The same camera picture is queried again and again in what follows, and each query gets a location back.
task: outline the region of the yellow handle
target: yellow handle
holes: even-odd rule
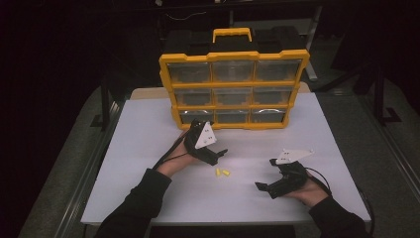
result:
[[[249,28],[228,28],[228,29],[213,30],[213,43],[216,42],[217,36],[238,36],[238,35],[248,35],[248,40],[250,40],[250,42],[253,40],[251,38],[251,31]]]

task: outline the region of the person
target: person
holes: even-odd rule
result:
[[[168,156],[175,158],[160,164],[155,170],[146,169],[140,183],[127,195],[124,202],[109,214],[98,228],[95,237],[144,237],[152,218],[158,216],[163,196],[171,177],[198,159],[187,153],[180,143]],[[321,237],[371,237],[364,222],[343,208],[317,183],[308,179],[293,197],[309,206],[309,214],[321,231]]]

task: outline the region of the small yellow block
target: small yellow block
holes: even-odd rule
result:
[[[229,176],[231,173],[230,172],[228,172],[228,171],[226,171],[226,170],[222,170],[222,173],[223,173],[223,175],[225,175],[225,176]]]

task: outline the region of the black sweatshirt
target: black sweatshirt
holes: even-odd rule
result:
[[[139,185],[102,222],[95,237],[144,237],[151,219],[160,212],[162,198],[170,183],[170,178],[147,169]],[[316,204],[309,214],[321,230],[322,238],[370,237],[364,222],[332,197]]]

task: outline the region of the white tabletop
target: white tabletop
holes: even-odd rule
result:
[[[127,101],[81,222],[100,224],[179,133],[170,115],[169,99]],[[200,162],[172,177],[153,225],[312,221],[302,203],[286,197],[271,199],[255,186],[255,181],[270,184],[281,178],[278,168],[268,160],[276,158],[282,149],[314,150],[314,155],[300,163],[328,180],[335,199],[343,207],[370,221],[314,93],[298,93],[285,129],[222,129],[215,130],[215,135],[218,141],[209,148],[229,152],[214,167]],[[231,174],[216,177],[216,168]]]

